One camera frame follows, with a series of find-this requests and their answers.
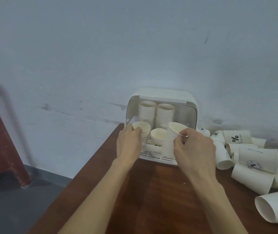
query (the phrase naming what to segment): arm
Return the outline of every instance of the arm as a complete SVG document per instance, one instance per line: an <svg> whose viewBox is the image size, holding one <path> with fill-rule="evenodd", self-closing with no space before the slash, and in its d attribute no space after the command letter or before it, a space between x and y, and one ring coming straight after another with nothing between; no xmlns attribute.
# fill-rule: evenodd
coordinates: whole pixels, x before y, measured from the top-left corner
<svg viewBox="0 0 278 234"><path fill-rule="evenodd" d="M132 125L120 132L117 158L59 234L105 233L119 190L128 171L140 156L141 132L139 127L134 130Z"/></svg>
<svg viewBox="0 0 278 234"><path fill-rule="evenodd" d="M247 234L215 176L215 145L211 138L191 128L174 141L174 154L181 170L192 183L214 234Z"/></svg>

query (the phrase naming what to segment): wooden table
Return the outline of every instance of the wooden table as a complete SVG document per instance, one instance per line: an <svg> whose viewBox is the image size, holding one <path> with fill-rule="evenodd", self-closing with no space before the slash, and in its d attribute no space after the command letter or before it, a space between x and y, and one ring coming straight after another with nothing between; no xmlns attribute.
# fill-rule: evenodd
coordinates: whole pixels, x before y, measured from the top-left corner
<svg viewBox="0 0 278 234"><path fill-rule="evenodd" d="M116 157L120 124L29 233L57 233L110 168ZM231 170L216 176L249 234L278 234L254 205L258 196L231 179ZM192 185L176 166L138 159L120 190L107 233L211 233Z"/></svg>

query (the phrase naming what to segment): floor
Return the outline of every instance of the floor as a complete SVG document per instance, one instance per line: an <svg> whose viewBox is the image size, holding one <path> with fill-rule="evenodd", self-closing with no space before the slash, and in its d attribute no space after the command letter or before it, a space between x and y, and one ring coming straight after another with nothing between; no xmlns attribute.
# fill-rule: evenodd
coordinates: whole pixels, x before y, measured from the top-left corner
<svg viewBox="0 0 278 234"><path fill-rule="evenodd" d="M40 169L27 170L34 175L27 188L20 188L9 172L0 175L0 234L24 234L71 181Z"/></svg>

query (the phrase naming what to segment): percent symbol logo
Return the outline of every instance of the percent symbol logo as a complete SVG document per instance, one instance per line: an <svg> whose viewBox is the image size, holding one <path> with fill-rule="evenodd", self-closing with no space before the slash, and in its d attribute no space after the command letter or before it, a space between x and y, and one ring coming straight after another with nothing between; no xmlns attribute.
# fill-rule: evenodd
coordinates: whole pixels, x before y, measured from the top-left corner
<svg viewBox="0 0 278 234"><path fill-rule="evenodd" d="M236 140L239 141L239 137L236 135L235 137L231 137L232 141L235 142Z"/></svg>

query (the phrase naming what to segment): left hand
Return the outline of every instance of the left hand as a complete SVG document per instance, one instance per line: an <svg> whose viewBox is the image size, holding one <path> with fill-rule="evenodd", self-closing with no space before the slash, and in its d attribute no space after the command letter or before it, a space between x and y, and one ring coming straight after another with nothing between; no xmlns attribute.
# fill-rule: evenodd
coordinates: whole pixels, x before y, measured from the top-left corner
<svg viewBox="0 0 278 234"><path fill-rule="evenodd" d="M134 129L132 125L120 131L116 142L118 163L132 166L139 158L142 148L141 133L140 127Z"/></svg>

